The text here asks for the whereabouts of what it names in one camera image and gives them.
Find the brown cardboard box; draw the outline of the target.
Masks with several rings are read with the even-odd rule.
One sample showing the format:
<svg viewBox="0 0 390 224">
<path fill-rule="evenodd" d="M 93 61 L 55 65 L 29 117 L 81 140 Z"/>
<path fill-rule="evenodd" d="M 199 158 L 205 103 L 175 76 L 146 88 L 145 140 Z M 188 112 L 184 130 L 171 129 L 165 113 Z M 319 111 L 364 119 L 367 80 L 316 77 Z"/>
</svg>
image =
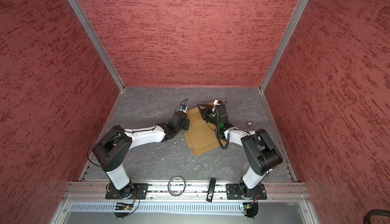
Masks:
<svg viewBox="0 0 390 224">
<path fill-rule="evenodd" d="M 224 134 L 226 128 L 206 123 L 200 115 L 199 105 L 187 112 L 190 127 L 184 136 L 188 147 L 192 149 L 191 153 L 197 156 L 217 147 L 227 149 L 229 144 Z"/>
</svg>

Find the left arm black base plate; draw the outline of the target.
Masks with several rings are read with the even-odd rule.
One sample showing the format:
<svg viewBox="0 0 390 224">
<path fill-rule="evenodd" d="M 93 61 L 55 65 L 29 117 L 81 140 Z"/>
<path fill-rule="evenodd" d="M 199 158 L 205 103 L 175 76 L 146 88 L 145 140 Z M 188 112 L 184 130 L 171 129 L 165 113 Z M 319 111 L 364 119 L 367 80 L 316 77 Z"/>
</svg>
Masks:
<svg viewBox="0 0 390 224">
<path fill-rule="evenodd" d="M 131 200 L 140 199 L 144 200 L 148 192 L 148 183 L 129 183 L 123 189 L 117 190 L 113 183 L 106 185 L 107 200 Z"/>
</svg>

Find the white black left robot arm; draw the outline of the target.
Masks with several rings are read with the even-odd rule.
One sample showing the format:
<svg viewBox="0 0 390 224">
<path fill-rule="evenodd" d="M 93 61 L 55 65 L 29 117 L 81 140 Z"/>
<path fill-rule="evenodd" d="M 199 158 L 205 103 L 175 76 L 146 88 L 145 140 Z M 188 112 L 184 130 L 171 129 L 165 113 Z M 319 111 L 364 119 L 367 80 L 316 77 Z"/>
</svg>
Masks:
<svg viewBox="0 0 390 224">
<path fill-rule="evenodd" d="M 116 190 L 129 193 L 131 180 L 123 161 L 130 149 L 173 139 L 180 131 L 187 131 L 190 119 L 185 110 L 178 110 L 168 123 L 158 123 L 142 129 L 124 129 L 114 126 L 100 136 L 93 144 L 91 152 L 98 161 L 98 166 L 109 177 L 111 186 Z"/>
</svg>

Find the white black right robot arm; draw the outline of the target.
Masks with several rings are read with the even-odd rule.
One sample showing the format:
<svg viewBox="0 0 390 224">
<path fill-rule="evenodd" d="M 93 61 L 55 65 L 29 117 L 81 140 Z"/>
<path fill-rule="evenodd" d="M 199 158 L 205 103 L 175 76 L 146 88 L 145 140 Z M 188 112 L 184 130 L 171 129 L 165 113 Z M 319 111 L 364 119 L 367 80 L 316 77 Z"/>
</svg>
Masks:
<svg viewBox="0 0 390 224">
<path fill-rule="evenodd" d="M 205 123 L 215 126 L 214 133 L 219 146 L 226 150 L 230 144 L 242 146 L 249 163 L 247 172 L 240 178 L 243 190 L 252 190 L 283 163 L 278 147 L 264 129 L 244 130 L 229 121 L 226 102 L 198 104 L 198 110 Z"/>
</svg>

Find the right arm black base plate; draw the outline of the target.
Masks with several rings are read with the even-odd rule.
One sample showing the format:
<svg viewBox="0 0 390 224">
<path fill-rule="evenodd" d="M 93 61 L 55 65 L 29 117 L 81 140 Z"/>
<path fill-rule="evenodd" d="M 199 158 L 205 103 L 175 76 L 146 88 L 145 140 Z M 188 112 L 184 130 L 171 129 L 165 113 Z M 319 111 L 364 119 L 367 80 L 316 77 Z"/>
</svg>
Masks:
<svg viewBox="0 0 390 224">
<path fill-rule="evenodd" d="M 248 189 L 243 183 L 226 184 L 226 195 L 228 200 L 267 200 L 265 186 L 260 183 L 253 189 Z"/>
</svg>

